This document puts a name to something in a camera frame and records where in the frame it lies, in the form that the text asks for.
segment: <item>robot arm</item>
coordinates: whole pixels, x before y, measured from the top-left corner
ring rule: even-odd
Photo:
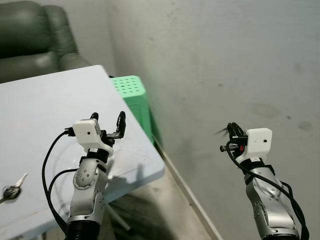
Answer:
[[[257,128],[244,132],[236,123],[229,123],[226,130],[229,132],[230,141],[221,146],[220,150],[228,152],[244,174],[246,194],[251,201],[253,217],[261,239],[299,240],[293,215],[283,201],[283,195],[290,195],[283,189],[284,186],[277,179],[272,166],[265,165],[266,155],[271,147],[272,131],[268,128]],[[308,240],[309,232],[302,211],[298,215],[302,225],[301,240]]]
[[[104,191],[108,181],[106,163],[113,154],[115,139],[124,136],[125,128],[126,115],[123,111],[118,117],[116,132],[111,134],[100,130],[97,113],[68,128],[87,155],[81,158],[79,169],[73,177],[74,194],[67,221],[66,240],[98,239],[104,215]]]

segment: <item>sofa armrest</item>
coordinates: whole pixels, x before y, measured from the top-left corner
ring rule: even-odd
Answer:
[[[52,40],[51,50],[60,58],[65,54],[78,53],[77,45],[65,10],[60,6],[47,5],[45,9]]]
[[[59,65],[62,71],[91,66],[87,60],[76,53],[68,53],[62,56],[59,60]]]

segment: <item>white wall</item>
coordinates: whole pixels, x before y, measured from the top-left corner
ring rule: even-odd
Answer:
[[[41,5],[57,5],[67,13],[80,54],[93,65],[103,65],[115,74],[104,0],[33,0]],[[0,0],[1,3],[16,0]]]
[[[268,162],[320,236],[319,0],[106,0],[117,75],[138,75],[163,147],[225,240],[257,240],[215,132],[273,130]]]

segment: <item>sofa cushion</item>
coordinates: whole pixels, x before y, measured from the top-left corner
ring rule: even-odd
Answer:
[[[56,72],[58,57],[52,51],[0,59],[0,84]]]

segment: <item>baseboard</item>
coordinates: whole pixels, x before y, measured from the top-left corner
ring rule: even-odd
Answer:
[[[211,222],[210,218],[194,196],[193,192],[190,190],[182,176],[179,174],[176,167],[173,165],[172,161],[168,157],[168,155],[163,151],[159,142],[155,139],[154,146],[158,150],[159,154],[161,155],[162,159],[164,160],[167,168],[171,172],[172,176],[174,177],[175,181],[177,182],[178,186],[184,193],[185,197],[188,199],[189,203],[191,204],[193,210],[195,211],[196,215],[200,219],[201,223],[203,224],[205,230],[208,232],[212,240],[223,240],[221,235],[219,234],[217,228]]]

